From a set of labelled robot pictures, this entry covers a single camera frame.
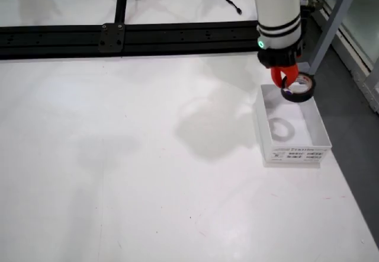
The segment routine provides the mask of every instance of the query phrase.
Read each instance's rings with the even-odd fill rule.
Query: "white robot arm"
[[[282,87],[281,72],[287,86],[298,76],[296,58],[301,55],[302,33],[300,5],[307,0],[255,0],[258,14],[257,30],[261,51],[259,61],[271,68],[272,80]]]

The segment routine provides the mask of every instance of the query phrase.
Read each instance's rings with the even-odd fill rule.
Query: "white surface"
[[[111,20],[112,0],[63,1],[46,23]],[[238,18],[161,1],[129,22]],[[0,63],[1,261],[378,261],[332,154],[263,166],[270,82],[254,54]]]

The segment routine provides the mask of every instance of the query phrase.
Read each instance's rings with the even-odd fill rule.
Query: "white box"
[[[292,103],[275,85],[261,85],[255,110],[266,162],[320,163],[332,148],[313,98]]]

